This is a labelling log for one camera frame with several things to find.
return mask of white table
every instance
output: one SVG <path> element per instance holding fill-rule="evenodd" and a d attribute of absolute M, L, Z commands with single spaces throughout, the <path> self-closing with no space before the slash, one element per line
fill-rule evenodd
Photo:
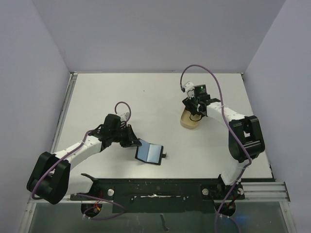
<path fill-rule="evenodd" d="M 252 115 L 240 74 L 216 74 L 225 105 L 238 113 Z M 136 148 L 121 148 L 114 143 L 75 167 L 72 176 L 87 173 L 95 178 L 217 178 L 230 155 L 228 130 L 205 117 L 194 130 L 183 128 L 180 116 L 186 97 L 179 88 L 180 74 L 87 74 L 79 73 L 60 134 L 57 150 L 80 141 L 87 130 L 103 123 L 114 113 L 118 101 L 132 108 L 130 124 L 137 137 L 161 144 L 167 158 L 160 166 L 136 160 Z M 183 83 L 206 84 L 212 98 L 219 98 L 215 81 L 209 74 L 186 74 Z M 126 111 L 125 106 L 118 108 Z M 259 155 L 243 178 L 271 178 L 265 153 Z"/>

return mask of bolt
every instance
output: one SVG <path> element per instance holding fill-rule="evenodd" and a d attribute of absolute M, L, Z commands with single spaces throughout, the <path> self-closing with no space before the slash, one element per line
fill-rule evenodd
<path fill-rule="evenodd" d="M 111 197 L 114 195 L 114 193 L 115 193 L 115 191 L 113 189 L 108 189 L 108 192 L 107 192 L 108 196 Z"/>
<path fill-rule="evenodd" d="M 208 189 L 207 189 L 207 188 L 204 188 L 204 189 L 202 190 L 202 193 L 203 193 L 203 195 L 207 196 L 207 195 L 208 195 Z"/>
<path fill-rule="evenodd" d="M 244 194 L 244 190 L 242 188 L 238 188 L 238 194 L 239 195 L 243 195 Z"/>

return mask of gray wall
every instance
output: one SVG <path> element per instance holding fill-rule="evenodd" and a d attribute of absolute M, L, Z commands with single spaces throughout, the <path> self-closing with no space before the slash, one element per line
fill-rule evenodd
<path fill-rule="evenodd" d="M 244 72 L 285 0 L 33 0 L 70 71 Z"/>
<path fill-rule="evenodd" d="M 287 0 L 245 73 L 277 179 L 299 233 L 311 229 L 311 1 Z"/>
<path fill-rule="evenodd" d="M 0 232 L 17 232 L 39 154 L 49 150 L 68 69 L 31 0 L 0 7 Z"/>

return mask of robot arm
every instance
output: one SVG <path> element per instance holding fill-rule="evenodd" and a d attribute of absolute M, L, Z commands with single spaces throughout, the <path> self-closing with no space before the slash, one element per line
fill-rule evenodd
<path fill-rule="evenodd" d="M 188 82 L 183 87 L 187 93 L 187 98 L 183 100 L 183 104 L 192 115 L 200 115 L 201 118 L 211 117 L 226 127 L 222 116 L 223 107 L 229 126 L 243 143 L 251 159 L 257 158 L 265 150 L 259 120 L 256 116 L 245 116 L 228 107 L 221 106 L 219 99 L 211 99 L 205 85 L 194 86 Z M 225 185 L 232 185 L 248 160 L 230 132 L 228 134 L 228 147 L 232 157 L 229 158 L 231 161 L 228 166 L 225 166 L 221 177 Z"/>
<path fill-rule="evenodd" d="M 48 152 L 41 154 L 29 178 L 27 189 L 32 192 L 43 174 L 71 151 L 71 154 L 44 178 L 35 194 L 52 204 L 56 204 L 64 195 L 78 192 L 87 193 L 93 183 L 87 176 L 69 181 L 69 173 L 75 166 L 88 157 L 103 151 L 112 142 L 119 142 L 124 148 L 141 146 L 141 142 L 136 138 L 131 125 L 124 124 L 122 117 L 124 116 L 108 114 L 104 124 L 89 131 L 82 144 L 76 143 L 54 154 Z"/>

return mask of gray floor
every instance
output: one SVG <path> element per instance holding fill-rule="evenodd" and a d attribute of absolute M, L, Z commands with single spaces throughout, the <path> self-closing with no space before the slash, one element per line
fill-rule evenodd
<path fill-rule="evenodd" d="M 106 204 L 102 213 L 111 213 Z M 80 204 L 48 203 L 37 204 L 30 233 L 212 233 L 214 214 L 185 212 L 164 214 L 165 231 L 159 214 L 124 214 L 107 221 L 82 220 Z M 278 202 L 240 202 L 234 218 L 243 233 L 287 233 L 281 208 Z M 219 219 L 218 233 L 238 232 L 228 219 Z"/>

